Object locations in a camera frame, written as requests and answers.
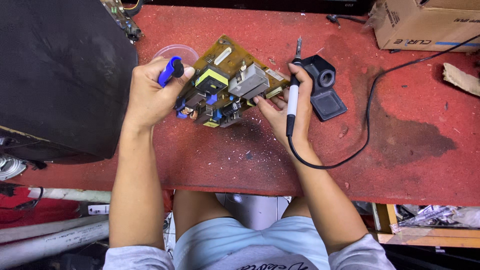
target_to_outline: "blue stripe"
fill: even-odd
[[[460,42],[443,42],[443,41],[435,42],[435,45],[455,46],[458,44],[460,44]],[[464,44],[463,46],[480,47],[480,43],[467,43],[467,44]]]

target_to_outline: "cardboard box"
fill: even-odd
[[[442,51],[480,34],[480,0],[430,0],[423,6],[417,1],[377,4],[372,16],[379,17],[374,26],[379,48]],[[477,38],[454,51],[479,49]]]

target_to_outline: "person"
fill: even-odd
[[[162,88],[156,80],[167,62],[155,58],[132,73],[110,203],[110,249],[103,269],[394,269],[329,173],[301,164],[291,153],[285,136],[287,89],[283,99],[270,99],[278,110],[260,96],[253,100],[288,152],[305,197],[293,199],[270,228],[256,231],[232,218],[214,193],[176,190],[177,243],[172,260],[164,251],[164,206],[153,127],[171,112],[195,70],[186,67],[181,78],[172,78]],[[289,64],[288,69],[300,81],[294,145],[306,161],[320,165],[307,138],[312,80],[298,66]]]

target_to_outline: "shorts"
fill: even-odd
[[[249,245],[273,245],[309,259],[318,269],[330,269],[325,244],[307,217],[280,219],[264,230],[245,228],[233,218],[216,218],[187,230],[175,244],[176,270],[208,266]]]

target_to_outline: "cardboard piece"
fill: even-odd
[[[480,79],[469,75],[455,66],[444,63],[444,80],[480,97]]]
[[[452,0],[430,0],[424,6],[419,6],[417,1],[420,0],[385,0],[377,4],[375,13],[382,14],[383,18],[374,25],[379,48],[443,51],[480,34],[479,10],[430,7],[480,9],[480,0],[465,0],[462,4]],[[478,49],[480,38],[454,51]]]

